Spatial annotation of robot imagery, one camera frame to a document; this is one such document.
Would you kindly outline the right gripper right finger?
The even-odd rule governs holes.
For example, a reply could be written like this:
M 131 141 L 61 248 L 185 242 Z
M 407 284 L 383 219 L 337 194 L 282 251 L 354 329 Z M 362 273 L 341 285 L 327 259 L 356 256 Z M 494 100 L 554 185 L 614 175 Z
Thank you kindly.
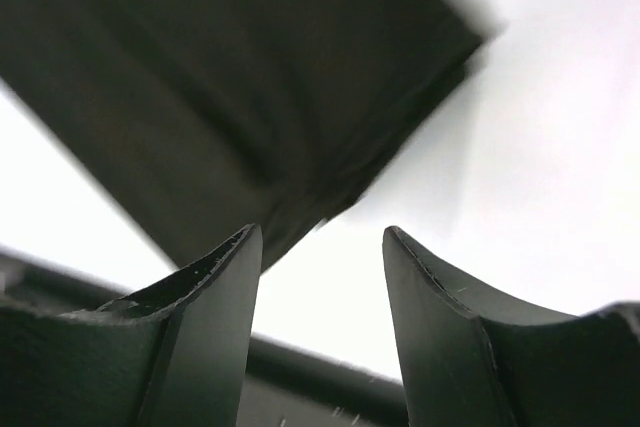
M 506 294 L 397 227 L 384 270 L 413 426 L 635 426 L 639 307 L 571 316 Z

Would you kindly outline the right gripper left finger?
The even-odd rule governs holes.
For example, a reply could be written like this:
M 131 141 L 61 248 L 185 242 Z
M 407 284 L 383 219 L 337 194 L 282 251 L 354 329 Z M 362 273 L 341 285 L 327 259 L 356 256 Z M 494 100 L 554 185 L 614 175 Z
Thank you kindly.
M 129 295 L 1 258 L 5 426 L 231 426 L 262 263 L 248 225 Z

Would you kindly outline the black printed t-shirt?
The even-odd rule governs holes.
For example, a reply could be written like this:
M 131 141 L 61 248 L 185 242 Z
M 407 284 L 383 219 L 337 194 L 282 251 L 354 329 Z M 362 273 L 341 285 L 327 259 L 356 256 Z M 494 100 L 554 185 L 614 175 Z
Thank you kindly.
M 487 35 L 459 0 L 1 0 L 1 76 L 176 264 L 258 224 L 270 267 Z

